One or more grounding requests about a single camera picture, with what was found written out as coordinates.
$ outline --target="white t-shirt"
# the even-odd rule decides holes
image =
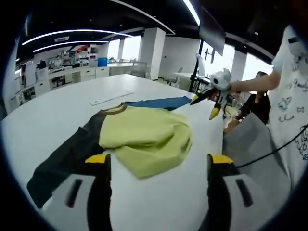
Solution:
[[[308,64],[302,59],[298,69],[293,70],[294,61],[288,39],[295,36],[291,26],[288,26],[273,60],[274,69],[281,73],[279,86],[269,93],[269,126],[277,148],[292,140],[308,124]],[[279,154],[291,186],[294,186],[308,163],[308,129],[282,148]]]

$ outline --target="white wall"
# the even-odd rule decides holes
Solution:
[[[231,82],[241,81],[243,79],[243,74],[246,65],[247,54],[244,54],[239,51],[235,51],[233,65],[232,65],[232,79]]]
[[[181,67],[183,72],[192,73],[196,64],[200,40],[181,37],[166,37],[159,69],[160,77],[167,77]]]

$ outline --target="window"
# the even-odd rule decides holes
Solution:
[[[205,59],[205,52],[208,49],[208,53],[212,53],[213,48],[208,45],[206,42],[203,43],[202,47],[202,58]],[[223,49],[222,56],[215,52],[214,54],[214,61],[211,64],[212,55],[207,55],[206,61],[205,61],[205,74],[211,75],[217,71],[222,71],[223,68],[229,69],[231,72],[233,59],[234,59],[234,53],[235,49],[233,46],[225,44]]]
[[[269,75],[272,73],[273,68],[271,65],[268,65],[267,63],[248,53],[242,80],[244,81],[255,78],[259,71],[263,71]]]
[[[117,54],[119,52],[119,46],[120,46],[120,40],[114,40],[109,43],[108,47],[108,59],[111,57],[114,57],[114,59],[117,59]]]
[[[122,59],[138,59],[141,36],[126,38],[124,40]]]

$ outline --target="yellow shirt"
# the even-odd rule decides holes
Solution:
[[[192,145],[186,118],[166,109],[122,104],[105,113],[99,145],[115,149],[119,161],[138,178],[176,167]]]

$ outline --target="person in black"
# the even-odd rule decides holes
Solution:
[[[267,74],[259,71],[256,78],[263,75]],[[224,133],[227,134],[230,132],[240,123],[240,120],[244,119],[249,113],[254,113],[264,124],[267,124],[270,112],[269,102],[269,97],[266,92],[257,92],[256,95],[252,94],[241,107],[241,112],[228,124],[227,128],[224,129]]]

